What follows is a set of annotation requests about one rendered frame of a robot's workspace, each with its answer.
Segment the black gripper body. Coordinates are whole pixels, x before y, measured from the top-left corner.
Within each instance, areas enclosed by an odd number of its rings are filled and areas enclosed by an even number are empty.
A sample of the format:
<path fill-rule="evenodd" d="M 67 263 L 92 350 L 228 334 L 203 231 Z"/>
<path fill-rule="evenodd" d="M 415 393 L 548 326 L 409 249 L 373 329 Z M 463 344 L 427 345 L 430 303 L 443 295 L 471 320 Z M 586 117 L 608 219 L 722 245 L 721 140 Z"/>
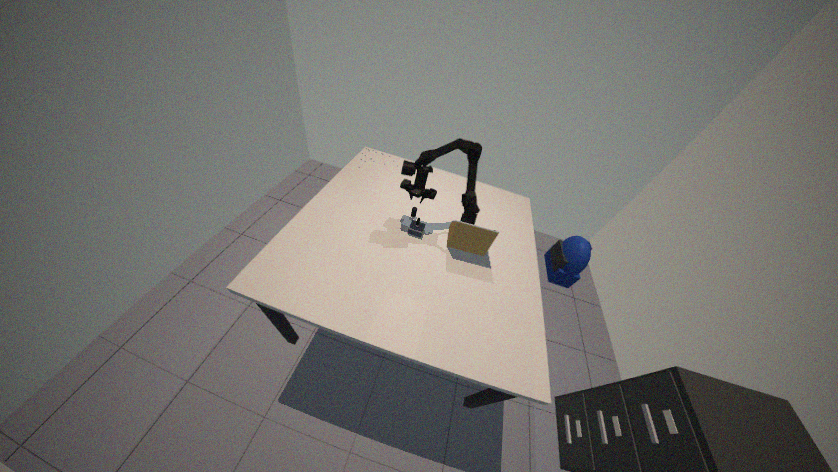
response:
<path fill-rule="evenodd" d="M 415 182 L 417 182 L 417 184 L 424 183 L 424 185 L 426 185 L 426 181 L 427 181 L 427 179 L 426 179 L 426 180 L 419 180 L 419 179 L 417 179 L 417 178 L 415 177 L 415 181 L 414 181 L 414 183 L 415 183 Z M 407 189 L 407 190 L 411 191 L 411 189 L 412 189 L 413 185 L 414 185 L 414 184 L 411 184 L 411 180 L 408 180 L 408 179 L 403 179 L 403 181 L 402 181 L 402 182 L 401 182 L 401 184 L 400 184 L 400 188 L 402 188 L 402 189 Z M 435 198 L 435 196 L 436 196 L 436 194 L 437 194 L 437 190 L 435 190 L 435 189 L 433 189 L 433 188 L 430 188 L 430 189 L 425 189 L 425 191 L 426 191 L 426 192 L 425 192 L 425 196 L 427 196 L 427 198 L 429 198 L 429 199 L 434 200 L 434 198 Z"/>

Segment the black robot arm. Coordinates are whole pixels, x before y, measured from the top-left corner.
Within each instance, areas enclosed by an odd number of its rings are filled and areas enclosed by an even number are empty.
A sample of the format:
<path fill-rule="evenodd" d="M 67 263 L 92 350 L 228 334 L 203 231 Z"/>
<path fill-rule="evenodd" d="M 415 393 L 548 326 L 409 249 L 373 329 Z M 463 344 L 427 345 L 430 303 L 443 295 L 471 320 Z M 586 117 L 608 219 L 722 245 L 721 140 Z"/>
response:
<path fill-rule="evenodd" d="M 476 213 L 479 213 L 480 211 L 480 208 L 477 205 L 476 194 L 477 163 L 482 152 L 482 146 L 479 143 L 456 139 L 453 142 L 437 149 L 424 151 L 420 154 L 419 159 L 415 163 L 404 161 L 401 174 L 412 176 L 415 174 L 417 169 L 416 178 L 419 180 L 426 180 L 428 173 L 433 172 L 433 167 L 426 165 L 429 165 L 437 158 L 456 149 L 459 149 L 463 153 L 467 154 L 469 167 L 466 193 L 462 194 L 461 202 L 464 207 L 464 213 L 462 214 L 461 221 L 475 225 L 478 215 Z M 425 192 L 424 183 L 417 184 L 417 182 L 415 182 L 411 189 L 411 195 L 417 198 L 424 196 Z"/>

